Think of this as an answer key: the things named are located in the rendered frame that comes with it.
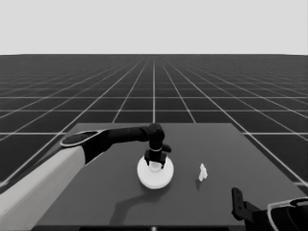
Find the large thick white disc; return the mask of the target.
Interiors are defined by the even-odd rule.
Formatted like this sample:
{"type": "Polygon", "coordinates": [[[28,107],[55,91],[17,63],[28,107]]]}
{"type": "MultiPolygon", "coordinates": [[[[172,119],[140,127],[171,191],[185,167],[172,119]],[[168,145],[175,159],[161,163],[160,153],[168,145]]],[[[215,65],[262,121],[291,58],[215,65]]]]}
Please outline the large thick white disc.
{"type": "Polygon", "coordinates": [[[141,157],[137,165],[137,174],[141,183],[150,190],[158,190],[167,186],[174,173],[173,162],[166,158],[166,165],[161,169],[162,164],[150,162],[146,164],[144,157],[141,157]]]}

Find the small white T-shaped piece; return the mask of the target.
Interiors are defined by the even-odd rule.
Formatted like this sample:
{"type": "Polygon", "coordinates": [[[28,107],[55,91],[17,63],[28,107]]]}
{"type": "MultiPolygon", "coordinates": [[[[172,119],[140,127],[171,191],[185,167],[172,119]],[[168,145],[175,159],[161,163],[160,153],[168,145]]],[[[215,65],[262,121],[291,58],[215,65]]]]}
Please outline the small white T-shaped piece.
{"type": "Polygon", "coordinates": [[[207,169],[206,169],[206,167],[203,164],[201,164],[200,165],[200,172],[199,172],[198,180],[200,182],[202,182],[207,177],[208,177],[207,169]]]}

